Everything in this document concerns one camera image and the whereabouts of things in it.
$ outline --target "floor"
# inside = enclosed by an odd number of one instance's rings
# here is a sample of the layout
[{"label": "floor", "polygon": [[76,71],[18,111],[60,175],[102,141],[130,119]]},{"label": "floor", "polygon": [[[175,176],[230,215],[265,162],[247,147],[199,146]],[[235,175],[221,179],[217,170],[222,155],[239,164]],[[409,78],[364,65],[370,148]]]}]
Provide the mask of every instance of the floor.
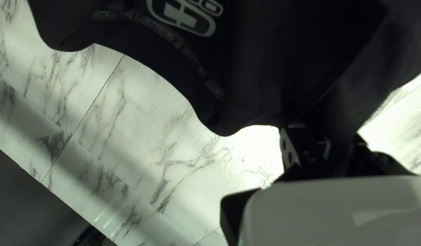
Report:
[{"label": "floor", "polygon": [[[421,75],[360,134],[421,174]],[[277,128],[215,135],[136,60],[46,46],[25,0],[0,0],[0,149],[118,246],[224,246],[220,199],[283,172]]]}]

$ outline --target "white marble tile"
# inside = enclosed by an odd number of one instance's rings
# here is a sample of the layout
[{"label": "white marble tile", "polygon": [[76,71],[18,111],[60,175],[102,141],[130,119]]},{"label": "white marble tile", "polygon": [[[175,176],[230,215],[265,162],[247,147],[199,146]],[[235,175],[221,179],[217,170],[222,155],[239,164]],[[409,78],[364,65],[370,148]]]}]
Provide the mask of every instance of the white marble tile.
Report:
[{"label": "white marble tile", "polygon": [[49,48],[26,0],[0,0],[0,77],[68,134],[73,134],[123,54],[92,45]]},{"label": "white marble tile", "polygon": [[372,151],[382,151],[421,174],[421,85],[390,106],[359,134]]},{"label": "white marble tile", "polygon": [[[43,184],[119,246],[191,246],[219,227],[224,195],[282,172],[277,128],[215,135],[173,86],[125,56]],[[125,235],[134,206],[143,217]]]},{"label": "white marble tile", "polygon": [[218,227],[192,246],[228,246],[223,230]]},{"label": "white marble tile", "polygon": [[378,115],[380,115],[389,107],[402,100],[405,96],[416,90],[419,86],[421,86],[421,73],[418,76],[416,76],[413,80],[406,83],[404,86],[401,86],[400,88],[390,93],[388,98],[385,99],[385,101],[379,106],[379,108],[372,114],[370,119],[368,119],[362,126],[369,124]]},{"label": "white marble tile", "polygon": [[0,149],[42,181],[69,135],[0,78]]}]

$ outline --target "marble floor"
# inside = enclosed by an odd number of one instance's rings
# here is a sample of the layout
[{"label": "marble floor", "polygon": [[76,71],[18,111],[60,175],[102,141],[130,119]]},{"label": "marble floor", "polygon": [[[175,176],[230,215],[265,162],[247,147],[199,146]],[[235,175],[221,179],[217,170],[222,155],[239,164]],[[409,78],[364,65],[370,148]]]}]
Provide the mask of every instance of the marble floor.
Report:
[{"label": "marble floor", "polygon": [[[360,134],[421,174],[421,75]],[[46,46],[25,0],[0,0],[0,149],[118,246],[223,246],[220,199],[283,172],[277,128],[215,135],[139,62]]]}]

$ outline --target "printed logo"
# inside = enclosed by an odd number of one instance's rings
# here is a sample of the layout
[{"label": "printed logo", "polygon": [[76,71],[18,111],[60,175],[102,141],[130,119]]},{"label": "printed logo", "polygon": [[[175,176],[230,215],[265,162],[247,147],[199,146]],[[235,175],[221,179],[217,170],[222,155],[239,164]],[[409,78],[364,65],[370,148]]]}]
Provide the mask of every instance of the printed logo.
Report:
[{"label": "printed logo", "polygon": [[205,12],[213,16],[223,12],[214,0],[147,0],[147,7],[159,21],[203,37],[210,37],[215,31],[215,21]]},{"label": "printed logo", "polygon": [[223,13],[223,6],[214,0],[188,0],[190,3],[199,6],[208,14],[220,16]]}]

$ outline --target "black fabric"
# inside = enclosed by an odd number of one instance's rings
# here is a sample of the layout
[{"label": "black fabric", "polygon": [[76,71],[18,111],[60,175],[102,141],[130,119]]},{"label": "black fabric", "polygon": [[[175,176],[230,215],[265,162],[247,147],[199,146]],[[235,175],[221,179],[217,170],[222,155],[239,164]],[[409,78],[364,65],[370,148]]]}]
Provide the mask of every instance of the black fabric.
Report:
[{"label": "black fabric", "polygon": [[134,20],[104,21],[90,20],[106,10],[100,0],[28,3],[49,47],[98,43],[142,62],[220,136],[282,127],[295,109],[344,149],[388,94],[421,72],[421,0],[220,0],[210,37],[160,22],[145,0],[129,1],[135,10],[124,16]]}]

